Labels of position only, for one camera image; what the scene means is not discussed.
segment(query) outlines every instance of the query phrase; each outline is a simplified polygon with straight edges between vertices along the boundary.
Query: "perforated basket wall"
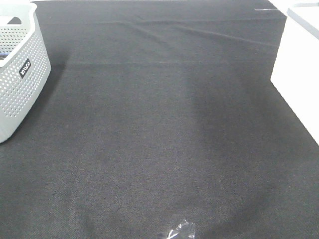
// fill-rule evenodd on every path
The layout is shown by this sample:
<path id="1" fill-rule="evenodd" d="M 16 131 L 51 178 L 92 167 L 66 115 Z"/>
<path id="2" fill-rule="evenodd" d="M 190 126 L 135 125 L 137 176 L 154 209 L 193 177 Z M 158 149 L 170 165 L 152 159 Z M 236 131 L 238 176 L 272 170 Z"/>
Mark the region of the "perforated basket wall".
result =
<path id="1" fill-rule="evenodd" d="M 51 70 L 36 15 L 29 16 L 34 31 L 23 21 L 21 25 L 0 26 L 0 56 L 9 59 L 0 67 L 0 142 L 22 122 Z"/>

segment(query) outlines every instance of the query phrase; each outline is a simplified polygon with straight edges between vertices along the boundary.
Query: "plastic bag piece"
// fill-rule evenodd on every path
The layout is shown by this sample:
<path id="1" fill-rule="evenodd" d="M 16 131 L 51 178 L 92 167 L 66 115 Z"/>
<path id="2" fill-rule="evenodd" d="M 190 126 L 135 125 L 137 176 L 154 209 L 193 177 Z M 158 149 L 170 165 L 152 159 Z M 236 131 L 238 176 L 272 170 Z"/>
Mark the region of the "plastic bag piece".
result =
<path id="1" fill-rule="evenodd" d="M 167 239 L 194 239 L 195 223 L 188 223 L 184 220 L 174 230 L 170 230 Z"/>

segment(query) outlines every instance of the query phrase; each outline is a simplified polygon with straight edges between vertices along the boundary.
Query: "table surface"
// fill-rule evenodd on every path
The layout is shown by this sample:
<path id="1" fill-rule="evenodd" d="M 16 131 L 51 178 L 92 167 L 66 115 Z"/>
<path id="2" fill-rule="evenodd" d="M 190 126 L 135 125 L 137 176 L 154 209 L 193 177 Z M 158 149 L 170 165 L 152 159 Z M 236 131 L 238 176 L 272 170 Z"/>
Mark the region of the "table surface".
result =
<path id="1" fill-rule="evenodd" d="M 318 238 L 319 148 L 263 0 L 46 1 L 52 71 L 0 145 L 1 239 Z"/>

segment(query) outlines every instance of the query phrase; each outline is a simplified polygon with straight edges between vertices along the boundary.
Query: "dark gray cloth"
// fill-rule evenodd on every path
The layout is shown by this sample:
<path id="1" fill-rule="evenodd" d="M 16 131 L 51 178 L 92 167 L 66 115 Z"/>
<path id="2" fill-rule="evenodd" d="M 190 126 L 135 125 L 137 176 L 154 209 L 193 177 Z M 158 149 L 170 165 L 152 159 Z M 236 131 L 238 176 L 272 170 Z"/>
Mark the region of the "dark gray cloth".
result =
<path id="1" fill-rule="evenodd" d="M 1 239 L 317 239 L 319 147 L 270 82 L 266 0 L 50 1 L 52 63 L 0 145 Z"/>

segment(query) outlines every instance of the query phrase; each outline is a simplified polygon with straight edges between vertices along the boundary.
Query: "black label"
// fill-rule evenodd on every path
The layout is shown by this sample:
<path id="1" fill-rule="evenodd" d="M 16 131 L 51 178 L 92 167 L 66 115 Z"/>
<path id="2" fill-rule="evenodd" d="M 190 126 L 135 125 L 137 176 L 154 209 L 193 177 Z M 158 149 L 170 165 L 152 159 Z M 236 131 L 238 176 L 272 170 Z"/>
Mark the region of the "black label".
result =
<path id="1" fill-rule="evenodd" d="M 29 58 L 25 61 L 25 63 L 23 64 L 22 68 L 19 70 L 19 74 L 21 76 L 21 78 L 23 78 L 26 73 L 28 72 L 28 70 L 31 67 L 31 62 L 29 60 Z"/>

